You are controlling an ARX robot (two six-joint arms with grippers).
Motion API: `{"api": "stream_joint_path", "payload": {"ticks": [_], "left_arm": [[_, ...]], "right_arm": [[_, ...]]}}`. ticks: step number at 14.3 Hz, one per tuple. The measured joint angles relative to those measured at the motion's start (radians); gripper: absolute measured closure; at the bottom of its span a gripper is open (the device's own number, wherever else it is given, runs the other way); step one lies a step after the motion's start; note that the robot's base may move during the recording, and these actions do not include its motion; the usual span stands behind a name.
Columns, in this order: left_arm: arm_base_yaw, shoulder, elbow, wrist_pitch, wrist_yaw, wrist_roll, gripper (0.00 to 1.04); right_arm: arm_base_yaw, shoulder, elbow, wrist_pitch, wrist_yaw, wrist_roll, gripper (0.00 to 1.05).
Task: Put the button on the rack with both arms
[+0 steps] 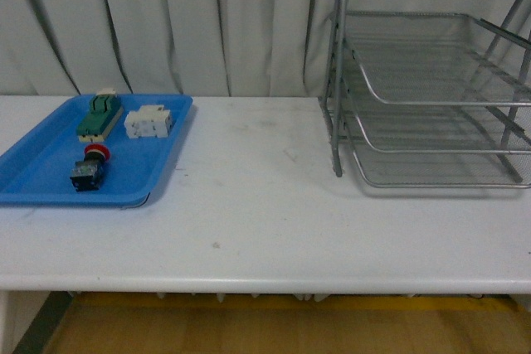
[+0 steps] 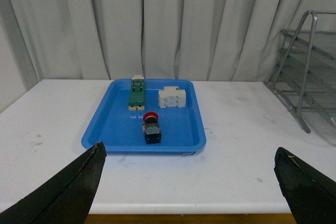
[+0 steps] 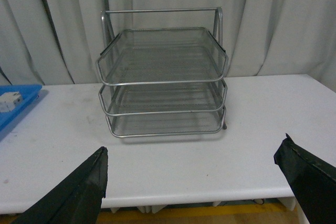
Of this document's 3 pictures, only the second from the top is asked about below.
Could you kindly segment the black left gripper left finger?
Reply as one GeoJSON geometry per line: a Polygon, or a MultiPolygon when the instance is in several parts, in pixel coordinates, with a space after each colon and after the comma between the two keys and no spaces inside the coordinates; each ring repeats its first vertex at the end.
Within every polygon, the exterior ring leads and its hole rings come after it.
{"type": "Polygon", "coordinates": [[[1,223],[84,223],[100,183],[106,156],[104,144],[95,144],[3,211],[1,223]]]}

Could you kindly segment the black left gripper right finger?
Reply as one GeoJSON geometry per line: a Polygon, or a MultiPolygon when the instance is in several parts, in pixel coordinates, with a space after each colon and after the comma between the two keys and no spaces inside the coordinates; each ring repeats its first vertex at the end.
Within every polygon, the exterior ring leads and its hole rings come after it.
{"type": "Polygon", "coordinates": [[[283,147],[274,171],[296,223],[335,223],[335,181],[283,147]]]}

